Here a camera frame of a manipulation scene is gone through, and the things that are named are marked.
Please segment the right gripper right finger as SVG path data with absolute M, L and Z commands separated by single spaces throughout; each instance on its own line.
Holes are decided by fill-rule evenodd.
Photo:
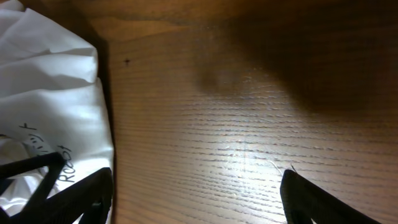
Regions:
M 380 224 L 290 169 L 284 171 L 280 196 L 288 224 Z

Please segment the white Mr Robot t-shirt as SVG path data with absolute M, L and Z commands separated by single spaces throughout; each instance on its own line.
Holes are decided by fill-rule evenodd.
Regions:
M 50 194 L 102 168 L 114 146 L 89 42 L 19 1 L 1 3 L 1 163 L 53 152 L 65 160 Z

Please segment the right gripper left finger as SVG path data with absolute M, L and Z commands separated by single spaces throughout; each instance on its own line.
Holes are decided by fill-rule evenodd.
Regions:
M 65 160 L 57 152 L 2 165 L 1 182 L 41 167 L 48 167 L 49 171 L 19 213 L 10 216 L 1 210 L 1 223 L 70 224 L 78 220 L 80 223 L 105 224 L 114 193 L 111 169 L 101 168 L 49 197 L 64 165 Z

